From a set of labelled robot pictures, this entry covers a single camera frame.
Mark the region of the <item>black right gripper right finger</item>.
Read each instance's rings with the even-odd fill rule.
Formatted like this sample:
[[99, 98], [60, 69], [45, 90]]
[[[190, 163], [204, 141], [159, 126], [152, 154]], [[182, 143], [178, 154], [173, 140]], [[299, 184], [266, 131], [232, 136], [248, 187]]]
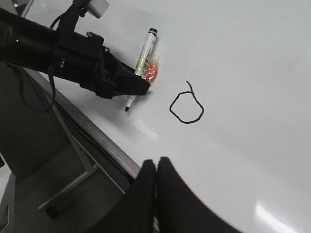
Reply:
[[157, 212], [161, 233], [238, 233], [191, 191], [168, 157], [157, 166]]

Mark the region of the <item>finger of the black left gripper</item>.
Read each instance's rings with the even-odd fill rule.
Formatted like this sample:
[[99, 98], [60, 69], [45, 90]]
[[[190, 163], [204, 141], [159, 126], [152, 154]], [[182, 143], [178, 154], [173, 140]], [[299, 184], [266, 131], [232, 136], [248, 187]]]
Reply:
[[112, 96], [144, 96], [150, 84], [135, 74], [135, 70], [119, 61], [110, 52], [104, 53], [104, 68], [108, 83], [112, 84]]

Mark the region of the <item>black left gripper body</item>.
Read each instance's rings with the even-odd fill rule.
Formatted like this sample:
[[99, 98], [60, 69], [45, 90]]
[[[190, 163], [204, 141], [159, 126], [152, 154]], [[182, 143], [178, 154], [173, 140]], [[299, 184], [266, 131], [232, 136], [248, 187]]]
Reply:
[[52, 31], [50, 39], [50, 84], [54, 96], [54, 77], [78, 83], [101, 98], [111, 99], [116, 95], [114, 73], [107, 70], [107, 65], [116, 61], [105, 51], [103, 37], [92, 32], [88, 36], [76, 32], [68, 36]]

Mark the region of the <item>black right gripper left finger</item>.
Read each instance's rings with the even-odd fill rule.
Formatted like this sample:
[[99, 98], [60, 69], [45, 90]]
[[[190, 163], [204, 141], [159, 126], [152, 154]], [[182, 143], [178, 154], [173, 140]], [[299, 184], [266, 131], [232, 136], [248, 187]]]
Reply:
[[151, 233], [154, 227], [156, 167], [145, 160], [131, 187], [88, 233]]

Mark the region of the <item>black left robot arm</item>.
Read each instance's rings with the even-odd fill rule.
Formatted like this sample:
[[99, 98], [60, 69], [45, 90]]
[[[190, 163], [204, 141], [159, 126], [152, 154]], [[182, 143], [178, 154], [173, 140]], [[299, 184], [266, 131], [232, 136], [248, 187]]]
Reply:
[[75, 32], [81, 7], [72, 5], [56, 30], [0, 10], [0, 59], [78, 83], [101, 98], [146, 95], [150, 84], [119, 61], [93, 32]]

